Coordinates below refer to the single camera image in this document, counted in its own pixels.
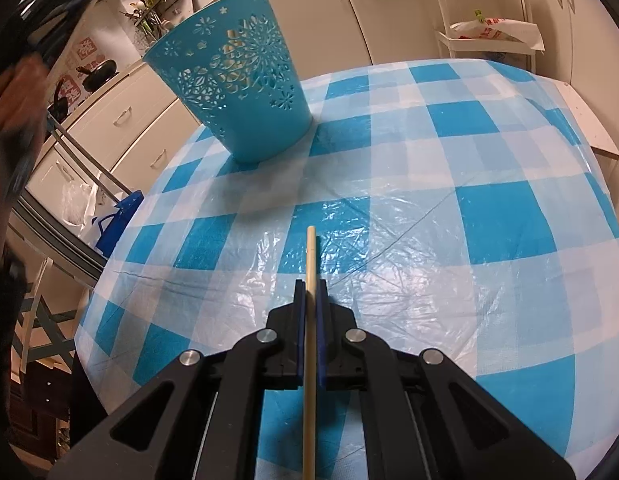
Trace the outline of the person's left hand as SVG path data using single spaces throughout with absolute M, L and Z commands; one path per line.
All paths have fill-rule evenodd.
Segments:
M 26 154 L 38 159 L 46 131 L 47 68 L 37 54 L 0 75 L 0 140 L 24 131 L 31 138 Z M 15 197 L 8 197 L 6 179 L 0 168 L 0 263 L 2 262 L 8 220 Z

